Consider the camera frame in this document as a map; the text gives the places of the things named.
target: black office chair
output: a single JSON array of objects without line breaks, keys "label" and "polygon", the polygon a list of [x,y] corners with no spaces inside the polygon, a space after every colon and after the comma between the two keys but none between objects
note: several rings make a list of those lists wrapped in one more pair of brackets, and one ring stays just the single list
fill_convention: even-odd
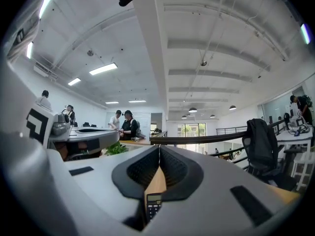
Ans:
[{"label": "black office chair", "polygon": [[261,154],[257,154],[248,134],[242,138],[242,142],[248,157],[248,172],[250,174],[281,189],[288,191],[295,189],[297,181],[293,177],[282,173],[282,167],[278,163],[278,149],[275,149],[275,151],[271,149],[261,150]]}]

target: backpack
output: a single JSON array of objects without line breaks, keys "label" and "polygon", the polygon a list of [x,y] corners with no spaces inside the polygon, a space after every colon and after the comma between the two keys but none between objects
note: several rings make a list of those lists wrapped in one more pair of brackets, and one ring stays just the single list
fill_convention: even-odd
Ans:
[{"label": "backpack", "polygon": [[138,124],[138,128],[137,128],[137,131],[136,131],[136,137],[146,138],[146,136],[141,133],[140,122],[138,122],[137,120],[136,120],[136,122],[137,122],[137,124]]},{"label": "backpack", "polygon": [[309,108],[313,106],[313,102],[311,101],[311,98],[309,98],[306,94],[303,95],[302,98],[306,101],[306,104]]}]

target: railing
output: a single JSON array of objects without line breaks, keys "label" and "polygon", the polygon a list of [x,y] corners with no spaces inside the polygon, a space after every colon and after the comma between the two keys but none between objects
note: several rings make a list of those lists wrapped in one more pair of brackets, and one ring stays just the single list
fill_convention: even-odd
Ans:
[{"label": "railing", "polygon": [[164,131],[162,133],[158,133],[158,134],[154,135],[153,137],[167,137],[167,131]]},{"label": "railing", "polygon": [[[279,135],[280,131],[284,128],[279,128],[279,125],[281,123],[284,123],[284,120],[279,120],[275,123],[272,123],[268,125],[268,127],[274,128],[276,127],[275,134]],[[217,142],[224,142],[228,140],[233,140],[237,138],[242,138],[245,135],[245,131],[242,132],[235,132],[231,134],[224,134],[224,135],[216,135],[216,136],[201,136],[201,137],[150,137],[150,142],[151,144],[161,144],[161,145],[179,145],[179,144],[208,144],[208,143],[217,143]],[[215,153],[215,154],[210,154],[210,156],[221,156],[221,155],[226,155],[230,154],[233,152],[237,152],[240,150],[243,150],[244,147],[237,148],[234,150],[228,150],[224,151],[221,153]],[[239,163],[241,161],[246,160],[247,157],[243,157],[241,159],[238,159],[236,161],[233,161],[233,163]]]},{"label": "railing", "polygon": [[233,128],[217,128],[217,135],[234,134],[247,130],[247,126],[233,127]]}]

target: black cap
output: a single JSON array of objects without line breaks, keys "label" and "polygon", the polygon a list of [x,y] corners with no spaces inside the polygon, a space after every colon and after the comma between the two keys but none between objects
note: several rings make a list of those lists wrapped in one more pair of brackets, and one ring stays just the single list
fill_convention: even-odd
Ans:
[{"label": "black cap", "polygon": [[293,102],[293,101],[294,101],[294,98],[295,98],[295,96],[294,96],[294,95],[291,95],[291,96],[290,96],[290,101]]},{"label": "black cap", "polygon": [[125,114],[132,115],[132,112],[131,112],[130,110],[126,110],[126,111],[125,111]]},{"label": "black cap", "polygon": [[48,97],[49,92],[48,92],[47,90],[44,90],[44,91],[43,91],[43,93],[42,93],[41,95],[43,95],[43,96],[45,96],[45,97]]}]

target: calculator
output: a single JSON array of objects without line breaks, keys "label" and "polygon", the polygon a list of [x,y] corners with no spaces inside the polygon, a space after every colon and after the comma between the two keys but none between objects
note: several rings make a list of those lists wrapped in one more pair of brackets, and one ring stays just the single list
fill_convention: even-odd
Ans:
[{"label": "calculator", "polygon": [[162,200],[161,193],[152,193],[147,195],[147,221],[152,221],[154,216],[158,213],[161,208]]}]

